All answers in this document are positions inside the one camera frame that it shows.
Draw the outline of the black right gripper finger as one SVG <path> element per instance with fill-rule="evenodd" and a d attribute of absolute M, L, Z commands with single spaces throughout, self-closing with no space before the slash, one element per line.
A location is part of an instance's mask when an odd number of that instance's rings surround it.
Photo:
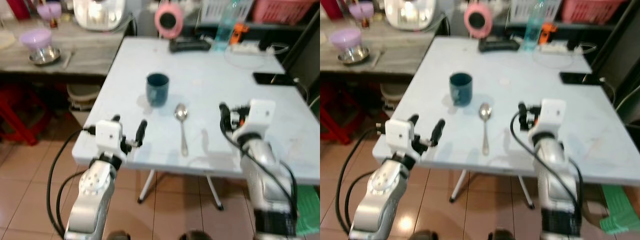
<path fill-rule="evenodd" d="M 231 111 L 225 102 L 219 105 L 220 110 L 220 128 L 222 132 L 227 132 L 231 128 Z"/>
<path fill-rule="evenodd" d="M 524 102 L 518 104 L 518 122 L 520 130 L 529 130 L 530 124 L 528 121 L 528 108 Z"/>

